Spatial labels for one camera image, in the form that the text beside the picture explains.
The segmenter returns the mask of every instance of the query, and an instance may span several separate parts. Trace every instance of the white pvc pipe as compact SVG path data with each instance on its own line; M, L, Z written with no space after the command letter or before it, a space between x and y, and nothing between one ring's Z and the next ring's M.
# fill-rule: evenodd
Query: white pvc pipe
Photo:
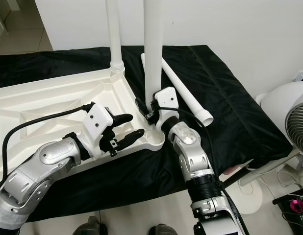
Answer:
M123 72L125 68L121 55L121 40L117 0L106 0L106 12L110 39L111 71L115 73Z
M253 180L257 179L258 177L260 177L261 175L264 175L266 173L269 173L269 171L275 169L276 167L278 167L279 165L285 163L286 161L288 161L289 159L293 158L294 156L299 154L299 149L297 148L293 148L293 150L289 153L289 155L285 158L281 158L278 160L274 160L274 161L270 161L267 164L265 164L264 166L251 171L249 174L243 176L240 179L240 186L245 186L248 183L252 182Z
M144 0L145 100L151 111L152 95L161 90L162 0Z
M143 68L145 68L145 55L141 54ZM210 112L204 109L201 104L195 99L192 93L186 88L186 86L181 82L176 73L172 68L167 64L167 62L162 59L162 68L173 83L174 87L177 89L184 102L190 108L192 113L202 122L204 126L208 126L214 120L214 117Z

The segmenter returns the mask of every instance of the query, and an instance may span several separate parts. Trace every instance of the black fabric cover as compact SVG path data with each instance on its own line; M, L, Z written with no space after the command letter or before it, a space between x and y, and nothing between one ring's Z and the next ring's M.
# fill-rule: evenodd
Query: black fabric cover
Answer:
M144 100L143 50L143 46L122 47L126 79ZM250 159L256 159L257 167L288 155L292 149L288 140L209 47L164 47L163 57L214 116L208 130L218 174ZM101 70L109 64L106 47L0 56L0 87ZM172 84L163 72L162 87L167 86ZM179 95L178 101L188 110ZM190 118L180 117L201 134L210 156L204 132ZM159 151L142 150L56 182L28 221L128 205L183 189L177 157L166 142Z

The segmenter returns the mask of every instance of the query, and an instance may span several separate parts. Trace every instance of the robotic hand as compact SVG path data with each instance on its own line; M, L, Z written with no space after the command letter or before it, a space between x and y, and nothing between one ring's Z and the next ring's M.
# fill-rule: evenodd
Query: robotic hand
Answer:
M0 187L0 234L19 234L19 228L52 184L64 178L82 160L96 160L105 152L113 157L144 134L144 130L139 129L117 141L113 128L131 121L132 115L113 116L107 107L94 103L85 110L88 113L79 136L72 132L61 141L42 145L12 171Z
M223 189L218 176L215 176L201 146L200 135L179 120L175 89L167 87L155 93L153 98L152 112L138 99L136 104L149 124L155 124L159 131L165 133L179 156L179 164L192 200L191 209L194 217L199 220L194 226L194 234L248 235L239 212Z

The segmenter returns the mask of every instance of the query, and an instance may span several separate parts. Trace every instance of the fan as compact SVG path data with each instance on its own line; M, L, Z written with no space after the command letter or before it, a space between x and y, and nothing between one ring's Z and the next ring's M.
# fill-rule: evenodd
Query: fan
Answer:
M282 85L266 94L260 106L300 154L286 163L303 170L303 81Z

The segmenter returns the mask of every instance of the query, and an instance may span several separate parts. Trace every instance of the black wire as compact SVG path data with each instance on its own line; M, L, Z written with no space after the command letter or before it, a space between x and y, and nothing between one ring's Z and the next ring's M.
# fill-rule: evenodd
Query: black wire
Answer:
M0 187L3 185L5 180L8 178L7 148L8 148L9 139L15 132L17 132L18 130L20 130L24 127L33 125L33 124L41 122L41 121L49 120L49 119L52 119L52 118L57 118L57 117L60 117L60 116L65 116L65 115L72 114L72 113L75 113L75 112L80 111L80 110L84 110L86 108L86 106L87 105L83 105L83 106L77 107L75 109L64 111L64 112L61 112L61 113L58 113L58 114L51 114L51 115L48 115L48 116L45 116L45 117L40 117L40 118L31 120L31 121L22 123L21 125L13 128L11 131L9 131L8 134L6 134L6 136L3 140L3 144L2 144L2 168L3 168L3 170L2 170L2 180L0 181Z
M197 118L195 117L192 113L185 111L183 109L176 109L176 108L169 108L169 107L158 107L158 109L160 110L172 110L172 111L177 111L180 113L184 113L185 115L193 118L198 125L206 132L207 138L208 138L208 142L209 142L209 146L210 146L210 153L211 153L211 166L213 168L213 171L215 172L214 177L216 179L217 182L221 182L219 180L219 176L217 175L218 171L216 170L216 166L215 166L215 162L214 162L214 151L213 151L213 145L212 145L212 140L211 140L211 136L209 134L209 131L207 130L207 128L204 126L204 124ZM243 230L245 231L246 235L249 235L249 232L245 226L245 223L243 221L243 218L239 212L239 210L237 209L236 205L233 203L233 200L231 199L230 195L228 194L228 192L225 190L224 186L221 184L221 190L224 193L224 195L227 197L227 199L230 202L230 206L232 208L232 210L235 212L236 216L238 217L239 221L241 222L241 225L243 227Z
M298 225L298 226L300 226L300 227L303 228L303 224L299 224L299 223L292 222L292 221L288 220L288 219L285 217L285 214L300 215L300 214L303 214L303 213L291 213L291 212L286 212L286 211L284 211L284 212L282 212L282 214L281 214L282 218L283 218L285 221L287 221L288 223L296 224L296 225Z

